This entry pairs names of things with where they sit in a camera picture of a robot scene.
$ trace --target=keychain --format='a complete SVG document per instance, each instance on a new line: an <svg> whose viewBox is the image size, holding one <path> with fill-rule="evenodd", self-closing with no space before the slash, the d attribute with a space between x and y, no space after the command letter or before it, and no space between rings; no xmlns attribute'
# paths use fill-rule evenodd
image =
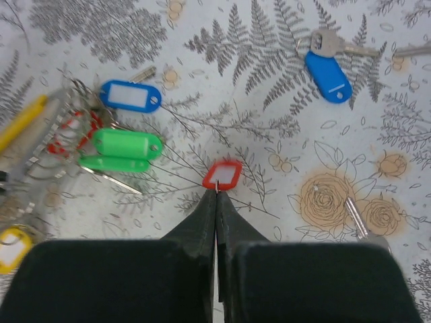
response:
<svg viewBox="0 0 431 323"><path fill-rule="evenodd" d="M202 180L202 186L209 190L231 190L239 181L242 163L238 160L217 161Z"/></svg>
<svg viewBox="0 0 431 323"><path fill-rule="evenodd" d="M104 83L99 94L105 106L136 112L156 111L162 95L154 86L114 79Z"/></svg>
<svg viewBox="0 0 431 323"><path fill-rule="evenodd" d="M0 234L0 274L13 272L33 247L34 242L21 225L8 227Z"/></svg>
<svg viewBox="0 0 431 323"><path fill-rule="evenodd" d="M81 156L78 164L91 170L144 172L162 154L163 143L151 133L119 129L99 129L92 143L100 155Z"/></svg>
<svg viewBox="0 0 431 323"><path fill-rule="evenodd" d="M322 57L309 51L305 65L322 96L332 103L343 103L352 96L352 86L335 58Z"/></svg>

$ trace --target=red key ring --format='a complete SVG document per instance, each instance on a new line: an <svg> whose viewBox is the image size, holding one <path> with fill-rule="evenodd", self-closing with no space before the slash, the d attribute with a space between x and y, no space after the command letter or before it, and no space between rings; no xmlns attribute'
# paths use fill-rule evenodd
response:
<svg viewBox="0 0 431 323"><path fill-rule="evenodd" d="M238 160L217 161L202 180L202 186L210 190L230 190L239 181L242 163Z"/></svg>
<svg viewBox="0 0 431 323"><path fill-rule="evenodd" d="M75 112L75 116L83 116L83 112ZM99 118L99 116L94 112L94 111L90 111L90 115L92 117L92 121L91 121L91 130L87 133L86 137L82 138L81 141L79 142L78 146L76 147L76 149L81 149L87 142L89 139L91 139L93 137L93 133L94 131L100 129L103 127L103 123L102 123L102 119ZM61 126L62 129L67 129L69 127L72 127L72 123L73 121L77 121L76 119L74 120L69 120L67 121L66 124L64 124L63 126ZM66 149L64 149L62 147L63 145L61 144L61 142L59 140L56 140L54 143L50 143L48 144L48 151L50 153L55 153L58 155L63 155L66 152Z"/></svg>

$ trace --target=table surface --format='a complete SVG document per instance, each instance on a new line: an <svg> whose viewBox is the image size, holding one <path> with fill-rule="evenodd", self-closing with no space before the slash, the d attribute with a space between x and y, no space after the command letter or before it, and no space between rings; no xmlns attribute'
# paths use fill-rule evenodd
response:
<svg viewBox="0 0 431 323"><path fill-rule="evenodd" d="M392 58L428 41L431 1L61 3L0 1L3 127L65 71L92 86L155 65L148 83L162 92L161 108L120 119L166 146L150 171L119 177L143 196L68 174L47 186L34 225L50 238L159 238L199 201L213 161L229 155L244 165L229 194L270 240L356 241L343 206L353 197L431 322L431 60ZM322 99L304 70L319 27L380 50L337 56L353 87L344 104ZM221 310L215 303L216 322Z"/></svg>

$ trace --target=rose print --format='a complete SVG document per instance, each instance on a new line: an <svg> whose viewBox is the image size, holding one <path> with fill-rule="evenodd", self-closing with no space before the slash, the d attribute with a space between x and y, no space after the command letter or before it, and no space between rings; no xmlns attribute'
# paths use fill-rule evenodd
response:
<svg viewBox="0 0 431 323"><path fill-rule="evenodd" d="M385 175L386 177L399 178L407 169L407 160L399 153L387 155L385 151L383 159L376 164L378 166L377 174L380 174L379 177Z"/></svg>
<svg viewBox="0 0 431 323"><path fill-rule="evenodd" d="M301 217L325 231L343 225L348 216L344 207L348 196L354 198L355 194L345 180L328 173L314 176L301 188Z"/></svg>
<svg viewBox="0 0 431 323"><path fill-rule="evenodd" d="M401 221L398 204L383 199L356 202L369 230L380 236L392 234Z"/></svg>

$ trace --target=yellow pen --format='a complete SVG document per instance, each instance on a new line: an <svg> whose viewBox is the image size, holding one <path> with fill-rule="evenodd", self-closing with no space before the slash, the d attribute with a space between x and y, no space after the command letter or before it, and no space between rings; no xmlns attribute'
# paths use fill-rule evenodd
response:
<svg viewBox="0 0 431 323"><path fill-rule="evenodd" d="M41 95L27 108L23 109L0 133L0 153L13 141L42 111L48 96Z"/></svg>

